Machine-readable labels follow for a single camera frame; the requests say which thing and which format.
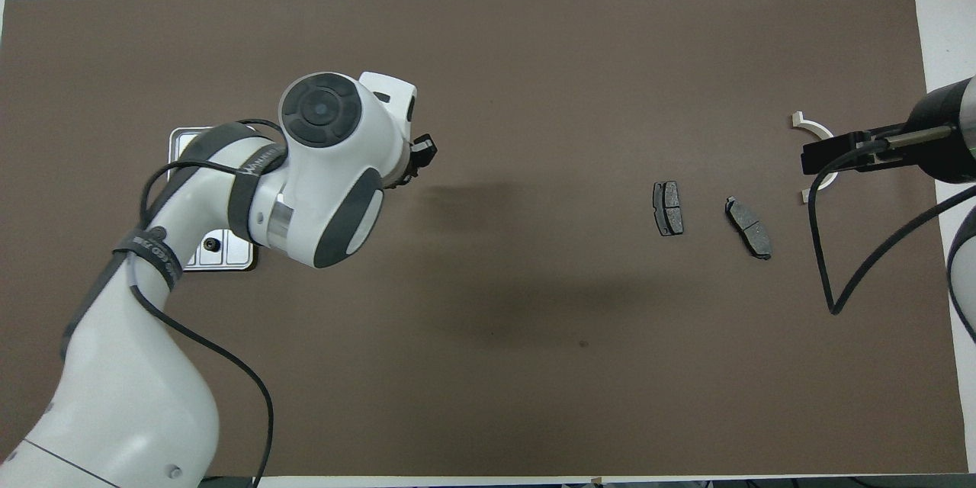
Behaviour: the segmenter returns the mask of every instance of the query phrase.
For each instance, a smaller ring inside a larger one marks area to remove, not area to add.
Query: white robotic arm
[[[959,319],[976,342],[976,207],[962,221],[949,247],[949,293]]]
[[[211,230],[315,267],[355,254],[385,188],[428,164],[409,140],[414,86],[317,73],[279,104],[287,150],[244,124],[188,145],[66,331],[51,404],[3,466],[0,486],[195,487],[217,449],[217,406],[202,376],[140,300],[163,310],[181,267]]]

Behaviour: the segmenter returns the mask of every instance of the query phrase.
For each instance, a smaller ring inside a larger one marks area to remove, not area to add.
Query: brown table mat
[[[788,123],[905,120],[913,0],[9,1],[0,453],[53,393],[60,331],[170,131],[275,117],[318,70],[414,82],[440,154],[348,262],[262,249],[171,297],[271,388],[269,474],[965,470],[937,227],[831,317],[799,203],[813,137]],[[682,236],[654,225],[666,179]],[[841,175],[820,203],[834,284],[933,200],[917,169]],[[250,474],[257,390],[180,343],[219,404],[213,473]]]

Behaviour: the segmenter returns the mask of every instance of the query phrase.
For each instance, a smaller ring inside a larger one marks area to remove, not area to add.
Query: screw
[[[220,249],[220,241],[216,238],[210,237],[203,239],[203,249],[207,252],[217,252]]]

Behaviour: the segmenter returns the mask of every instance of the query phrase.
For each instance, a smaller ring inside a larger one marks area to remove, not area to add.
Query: white curved bracket
[[[829,140],[833,137],[832,131],[828,130],[823,124],[817,124],[812,120],[805,120],[803,117],[803,111],[796,111],[791,116],[793,127],[799,127],[799,129],[807,130],[809,133],[814,134],[816,137],[820,137],[820,141]],[[833,180],[837,179],[837,172],[830,173],[826,178],[823,178],[823,183],[820,183],[820,187],[817,190],[822,191],[833,183]],[[806,204],[810,200],[810,189],[806,188],[799,192],[803,204]]]

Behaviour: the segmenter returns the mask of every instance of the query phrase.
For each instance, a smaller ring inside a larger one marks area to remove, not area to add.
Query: metal rod
[[[892,149],[898,149],[901,147],[907,147],[909,145],[917,145],[918,143],[924,143],[927,141],[942,140],[952,135],[952,127],[950,126],[937,126],[937,127],[927,127],[925,130],[912,131],[912,133],[902,133],[900,136],[890,136],[885,137],[884,140],[888,141],[888,146]]]

